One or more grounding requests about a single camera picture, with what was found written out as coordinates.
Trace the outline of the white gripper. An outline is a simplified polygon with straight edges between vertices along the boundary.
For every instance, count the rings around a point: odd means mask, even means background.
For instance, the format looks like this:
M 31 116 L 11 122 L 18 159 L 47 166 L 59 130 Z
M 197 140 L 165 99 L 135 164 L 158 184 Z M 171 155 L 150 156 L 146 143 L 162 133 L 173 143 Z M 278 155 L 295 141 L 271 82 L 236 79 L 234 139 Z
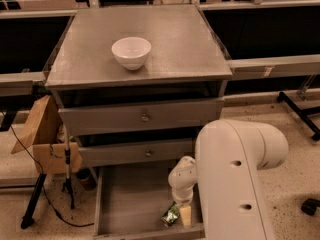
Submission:
M 193 187 L 197 183 L 195 159 L 190 156 L 182 157 L 168 176 L 168 183 L 172 190 L 173 200 L 182 205 L 179 207 L 180 218 L 185 228 L 192 223 Z

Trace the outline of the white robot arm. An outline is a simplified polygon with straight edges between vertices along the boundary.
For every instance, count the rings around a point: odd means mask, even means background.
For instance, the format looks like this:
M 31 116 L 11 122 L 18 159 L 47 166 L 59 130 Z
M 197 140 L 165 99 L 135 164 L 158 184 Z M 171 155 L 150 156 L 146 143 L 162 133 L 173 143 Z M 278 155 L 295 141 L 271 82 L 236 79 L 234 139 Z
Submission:
M 275 240 L 258 171 L 288 155 L 284 134 L 272 125 L 221 119 L 199 132 L 195 156 L 184 156 L 168 176 L 181 205 L 199 191 L 205 240 Z

